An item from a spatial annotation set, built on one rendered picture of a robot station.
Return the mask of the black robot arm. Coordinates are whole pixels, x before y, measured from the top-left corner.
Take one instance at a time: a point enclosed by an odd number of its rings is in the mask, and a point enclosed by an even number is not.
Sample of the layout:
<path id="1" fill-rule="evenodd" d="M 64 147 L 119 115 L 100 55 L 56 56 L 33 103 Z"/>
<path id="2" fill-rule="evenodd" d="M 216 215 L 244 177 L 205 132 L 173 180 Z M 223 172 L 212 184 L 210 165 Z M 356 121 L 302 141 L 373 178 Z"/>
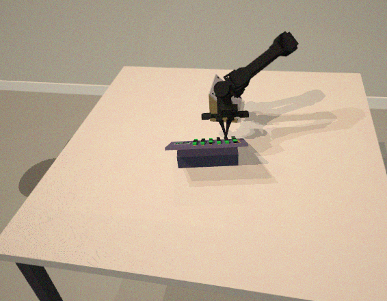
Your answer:
<path id="1" fill-rule="evenodd" d="M 299 43 L 293 37 L 291 32 L 281 33 L 253 62 L 246 67 L 238 68 L 225 75 L 225 81 L 219 81 L 214 85 L 214 93 L 217 98 L 235 97 L 239 98 L 245 88 L 249 85 L 250 79 L 257 75 L 262 69 L 272 63 L 278 56 L 288 56 L 296 49 Z M 238 113 L 238 105 L 232 104 L 231 101 L 219 104 L 220 117 L 232 117 L 232 113 Z"/>

